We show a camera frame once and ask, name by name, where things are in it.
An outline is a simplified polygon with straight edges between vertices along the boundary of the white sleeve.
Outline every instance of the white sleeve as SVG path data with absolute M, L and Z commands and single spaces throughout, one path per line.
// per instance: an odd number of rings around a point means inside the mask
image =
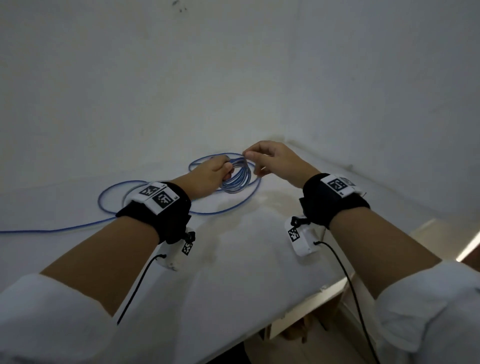
M 0 293 L 2 362 L 79 362 L 105 348 L 116 327 L 99 302 L 40 274 Z
M 375 303 L 382 363 L 480 363 L 480 273 L 455 261 L 406 277 Z

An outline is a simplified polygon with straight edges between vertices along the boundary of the hand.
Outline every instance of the hand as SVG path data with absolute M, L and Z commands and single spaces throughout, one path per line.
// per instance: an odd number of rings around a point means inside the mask
M 184 190 L 191 200 L 206 197 L 232 177 L 233 164 L 229 160 L 227 156 L 213 157 L 170 182 Z
M 303 185 L 320 171 L 297 156 L 293 150 L 283 143 L 262 140 L 245 149 L 243 155 L 255 162 L 253 171 L 258 177 L 269 173 L 287 180 L 295 187 Z

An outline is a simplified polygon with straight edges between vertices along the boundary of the black wrist strap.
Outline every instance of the black wrist strap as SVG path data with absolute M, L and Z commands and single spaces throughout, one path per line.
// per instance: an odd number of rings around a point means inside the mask
M 176 184 L 162 182 L 172 189 L 180 198 L 155 215 L 147 206 L 139 202 L 131 201 L 121 209 L 115 216 L 129 216 L 135 220 L 151 225 L 158 234 L 159 244 L 167 242 L 173 244 L 184 238 L 185 229 L 191 216 L 188 214 L 192 202 L 187 194 Z
M 341 198 L 321 181 L 327 176 L 329 176 L 328 173 L 317 174 L 311 177 L 303 187 L 300 204 L 308 220 L 330 229 L 330 222 L 340 211 L 356 207 L 370 208 L 368 202 L 359 194 L 353 193 Z

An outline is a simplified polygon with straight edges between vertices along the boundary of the blue cable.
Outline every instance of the blue cable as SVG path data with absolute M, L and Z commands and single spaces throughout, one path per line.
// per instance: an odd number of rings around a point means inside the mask
M 248 195 L 243 201 L 239 202 L 238 204 L 232 206 L 232 207 L 229 207 L 229 208 L 226 208 L 224 210 L 220 210 L 220 211 L 215 211 L 215 212 L 196 212 L 196 211 L 190 211 L 191 214 L 194 214 L 194 215 L 201 215 L 201 216 L 210 216 L 210 215 L 219 215 L 219 214 L 223 214 L 225 212 L 228 212 L 228 211 L 231 211 L 241 205 L 243 205 L 245 202 L 247 202 L 254 194 L 255 192 L 257 192 L 258 190 L 258 187 L 260 186 L 260 181 L 261 179 L 260 178 L 256 178 L 254 181 L 250 182 L 251 178 L 252 178 L 252 171 L 250 170 L 250 167 L 249 166 L 254 166 L 252 163 L 250 162 L 247 162 L 247 160 L 243 157 L 243 155 L 241 154 L 238 154 L 238 153 L 221 153 L 221 154 L 212 154 L 212 155 L 209 155 L 209 156 L 206 156 L 206 157 L 202 157 L 202 158 L 199 158 L 197 160 L 194 160 L 192 163 L 190 163 L 188 165 L 188 170 L 189 171 L 192 171 L 194 167 L 198 166 L 199 164 L 201 164 L 203 161 L 207 160 L 208 158 L 211 158 L 211 157 L 214 157 L 214 156 L 219 156 L 219 155 L 224 155 L 224 154 L 233 154 L 233 155 L 236 155 L 236 156 L 240 156 L 239 158 L 236 158 L 236 159 L 231 159 L 230 162 L 233 164 L 233 167 L 234 168 L 240 168 L 240 170 L 230 179 L 224 181 L 222 183 L 222 185 L 220 186 L 220 188 L 218 190 L 215 191 L 215 193 L 217 192 L 226 192 L 228 194 L 236 194 L 238 192 L 240 192 L 241 190 L 243 190 L 245 187 L 248 187 L 254 183 L 257 183 L 255 189 L 252 191 L 252 193 L 250 195 Z M 96 203 L 98 205 L 98 208 L 100 210 L 102 210 L 103 212 L 107 213 L 107 214 L 110 214 L 110 215 L 115 215 L 117 212 L 116 211 L 111 211 L 111 210 L 108 210 L 106 209 L 105 207 L 103 207 L 102 205 L 102 200 L 103 200 L 103 197 L 104 195 L 110 191 L 112 188 L 114 187 L 117 187 L 117 186 L 120 186 L 120 185 L 123 185 L 123 184 L 126 184 L 126 183 L 134 183 L 134 182 L 139 182 L 140 184 L 137 184 L 135 185 L 134 187 L 132 187 L 131 189 L 129 189 L 127 191 L 127 193 L 125 195 L 123 195 L 123 198 L 122 198 L 122 202 L 121 202 L 121 205 L 123 206 L 124 203 L 125 203 L 125 199 L 127 198 L 128 194 L 130 192 L 132 192 L 133 190 L 141 187 L 141 186 L 144 186 L 146 184 L 148 184 L 149 182 L 147 181 L 143 181 L 143 180 L 128 180 L 128 181 L 123 181 L 123 182 L 119 182 L 119 183 L 116 183 L 116 184 L 113 184 L 111 185 L 110 187 L 107 187 L 105 190 L 103 190 L 99 195 L 98 195 L 98 198 L 96 200 Z M 112 221 L 116 219 L 115 216 L 111 217 L 111 218 L 106 218 L 106 219 L 103 219 L 103 220 L 99 220 L 99 221 L 94 221 L 94 222 L 89 222 L 88 224 L 82 224 L 82 225 L 76 225 L 76 226 L 70 226 L 70 227 L 67 227 L 67 228 L 62 228 L 62 229 L 51 229 L 51 230 L 5 230 L 5 231 L 0 231 L 0 234 L 17 234 L 17 233 L 51 233 L 51 232 L 62 232 L 62 231 L 71 231 L 71 230 L 76 230 L 76 229 L 81 229 L 81 228 L 86 228 L 88 226 L 94 226 L 94 225 L 97 225 L 97 224 L 101 224 L 101 223 L 104 223 L 104 222 L 107 222 L 107 221 Z

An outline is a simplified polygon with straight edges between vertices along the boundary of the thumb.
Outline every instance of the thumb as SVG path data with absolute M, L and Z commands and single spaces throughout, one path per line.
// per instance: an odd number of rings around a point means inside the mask
M 225 177 L 233 169 L 233 164 L 230 162 L 225 163 L 222 168 L 220 168 L 217 173 L 221 178 Z
M 248 151 L 247 153 L 245 153 L 245 158 L 251 160 L 252 162 L 255 162 L 255 164 L 261 165 L 262 167 L 269 167 L 273 159 L 273 157 L 271 156 L 252 151 Z

